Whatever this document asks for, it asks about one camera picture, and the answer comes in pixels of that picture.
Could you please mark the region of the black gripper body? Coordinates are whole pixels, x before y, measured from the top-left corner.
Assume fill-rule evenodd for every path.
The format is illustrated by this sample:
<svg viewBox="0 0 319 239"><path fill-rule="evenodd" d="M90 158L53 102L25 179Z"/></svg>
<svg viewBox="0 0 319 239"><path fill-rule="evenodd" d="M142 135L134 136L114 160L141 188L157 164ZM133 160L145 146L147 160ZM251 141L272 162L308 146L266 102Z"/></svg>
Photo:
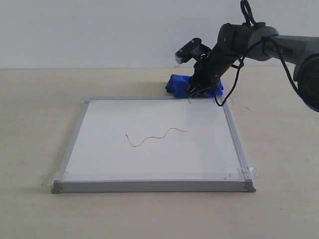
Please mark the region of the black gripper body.
<svg viewBox="0 0 319 239"><path fill-rule="evenodd" d="M231 67L236 69L243 67L242 57L221 47L214 47L207 56L195 63L191 86L211 87L217 84L221 76Z"/></svg>

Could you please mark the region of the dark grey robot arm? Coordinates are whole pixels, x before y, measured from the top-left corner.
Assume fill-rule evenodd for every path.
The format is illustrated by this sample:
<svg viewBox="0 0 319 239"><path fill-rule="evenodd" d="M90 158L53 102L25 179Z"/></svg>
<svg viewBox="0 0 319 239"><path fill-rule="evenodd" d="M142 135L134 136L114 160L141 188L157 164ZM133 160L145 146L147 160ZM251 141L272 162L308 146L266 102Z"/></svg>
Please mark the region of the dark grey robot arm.
<svg viewBox="0 0 319 239"><path fill-rule="evenodd" d="M277 58L285 70L294 64L294 73L287 77L302 101L312 110L319 110L319 39L307 36L286 36L270 26L224 24L219 30L216 45L199 56L194 74L186 89L193 96L215 86L221 76L244 59L267 61Z"/></svg>

